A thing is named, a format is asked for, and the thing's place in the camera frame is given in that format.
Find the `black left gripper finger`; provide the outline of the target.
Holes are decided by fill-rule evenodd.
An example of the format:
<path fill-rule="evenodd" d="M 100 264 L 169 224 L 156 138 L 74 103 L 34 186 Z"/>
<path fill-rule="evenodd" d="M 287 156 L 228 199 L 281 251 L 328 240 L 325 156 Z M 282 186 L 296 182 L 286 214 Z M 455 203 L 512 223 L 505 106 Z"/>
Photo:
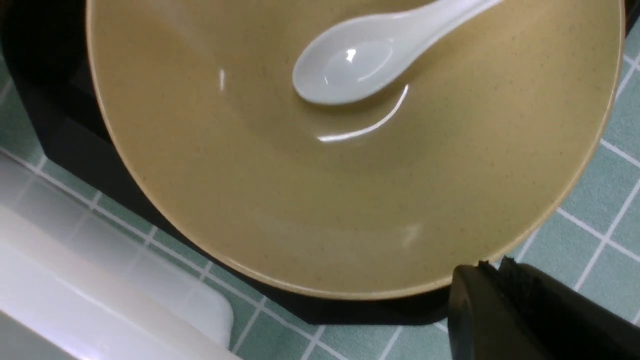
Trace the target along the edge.
<path fill-rule="evenodd" d="M 637 360 L 640 330 L 552 276 L 506 257 L 452 274 L 453 360 Z"/>

